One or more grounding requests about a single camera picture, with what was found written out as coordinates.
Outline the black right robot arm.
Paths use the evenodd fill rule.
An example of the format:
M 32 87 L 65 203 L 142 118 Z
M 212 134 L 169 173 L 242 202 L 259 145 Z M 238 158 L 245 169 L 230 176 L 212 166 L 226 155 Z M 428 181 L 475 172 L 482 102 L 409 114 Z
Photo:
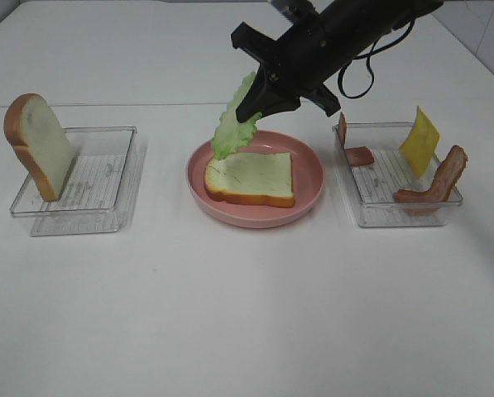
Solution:
M 256 59 L 260 67 L 237 106 L 239 122 L 290 112 L 307 98 L 331 116 L 338 98 L 324 82 L 392 30 L 442 6 L 440 1 L 338 0 L 317 12 L 309 1 L 274 1 L 290 28 L 273 40 L 242 23 L 231 35 L 233 47 Z

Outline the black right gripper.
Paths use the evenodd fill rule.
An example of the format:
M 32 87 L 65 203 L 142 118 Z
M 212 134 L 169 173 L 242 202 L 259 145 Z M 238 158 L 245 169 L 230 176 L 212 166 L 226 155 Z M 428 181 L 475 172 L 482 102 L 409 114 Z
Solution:
M 233 31 L 233 47 L 259 62 L 252 85 L 237 106 L 239 122 L 259 112 L 262 117 L 293 112 L 302 98 L 315 103 L 327 116 L 340 109 L 338 98 L 324 86 L 322 70 L 314 66 L 323 48 L 307 35 L 305 27 L 295 27 L 297 34 L 289 29 L 276 41 L 244 22 Z

